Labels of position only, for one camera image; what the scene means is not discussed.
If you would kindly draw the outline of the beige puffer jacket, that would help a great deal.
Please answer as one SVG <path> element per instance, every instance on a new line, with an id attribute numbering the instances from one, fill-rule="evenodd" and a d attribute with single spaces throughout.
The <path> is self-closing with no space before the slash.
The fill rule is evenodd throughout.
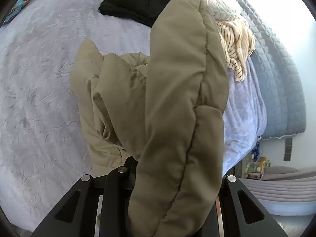
<path id="1" fill-rule="evenodd" d="M 70 76 L 97 176 L 137 161 L 133 236 L 192 236 L 220 190 L 229 85 L 216 22 L 203 0 L 171 0 L 150 55 L 102 55 L 84 40 Z"/>

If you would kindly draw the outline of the cluttered items on nightstand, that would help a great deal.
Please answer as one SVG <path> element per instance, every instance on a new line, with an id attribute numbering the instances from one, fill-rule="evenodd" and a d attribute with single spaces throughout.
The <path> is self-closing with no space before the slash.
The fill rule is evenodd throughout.
<path id="1" fill-rule="evenodd" d="M 245 168 L 245 178 L 261 180 L 265 174 L 265 169 L 270 167 L 270 161 L 260 153 L 260 140 L 258 137 L 256 144 L 250 152 L 250 162 Z"/>

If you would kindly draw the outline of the grey ribbed cushion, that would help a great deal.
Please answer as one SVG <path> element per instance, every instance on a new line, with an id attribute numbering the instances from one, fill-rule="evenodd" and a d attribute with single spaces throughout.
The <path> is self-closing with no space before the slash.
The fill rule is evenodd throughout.
<path id="1" fill-rule="evenodd" d="M 270 214 L 309 216 L 315 214 L 315 167 L 296 170 L 278 167 L 261 180 L 240 181 Z"/>

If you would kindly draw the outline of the lavender bed sheet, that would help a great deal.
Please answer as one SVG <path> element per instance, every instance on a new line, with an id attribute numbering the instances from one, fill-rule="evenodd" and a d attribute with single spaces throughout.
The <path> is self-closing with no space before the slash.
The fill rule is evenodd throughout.
<path id="1" fill-rule="evenodd" d="M 101 14 L 102 1 L 32 0 L 1 28 L 1 208 L 22 229 L 35 231 L 75 181 L 96 175 L 70 85 L 81 43 L 102 55 L 150 55 L 152 27 Z M 250 151 L 239 145 L 254 145 L 267 124 L 259 86 L 244 88 L 250 56 L 242 82 L 227 67 L 222 177 Z"/>

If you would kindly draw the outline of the grey quilted headboard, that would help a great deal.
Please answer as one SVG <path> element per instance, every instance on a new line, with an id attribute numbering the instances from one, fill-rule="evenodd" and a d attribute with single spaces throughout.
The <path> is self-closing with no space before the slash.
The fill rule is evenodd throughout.
<path id="1" fill-rule="evenodd" d="M 284 160 L 290 161 L 292 139 L 306 130 L 306 103 L 302 82 L 291 56 L 280 39 L 259 17 L 247 0 L 236 0 L 241 15 L 256 37 L 251 54 L 266 105 L 267 125 L 262 139 L 284 139 Z"/>

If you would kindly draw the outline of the beige striped garment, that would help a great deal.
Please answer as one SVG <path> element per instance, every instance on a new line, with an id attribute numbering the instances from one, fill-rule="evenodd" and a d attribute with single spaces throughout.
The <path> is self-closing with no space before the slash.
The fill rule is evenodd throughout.
<path id="1" fill-rule="evenodd" d="M 227 67 L 233 70 L 235 82 L 247 77 L 246 61 L 256 49 L 256 38 L 248 21 L 238 17 L 232 21 L 216 21 Z"/>

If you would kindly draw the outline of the black knit garment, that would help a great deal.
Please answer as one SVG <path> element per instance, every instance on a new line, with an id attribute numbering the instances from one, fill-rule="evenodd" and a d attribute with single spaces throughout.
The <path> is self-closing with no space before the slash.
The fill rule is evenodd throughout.
<path id="1" fill-rule="evenodd" d="M 105 16 L 131 19 L 152 27 L 171 0 L 104 0 L 99 12 Z"/>

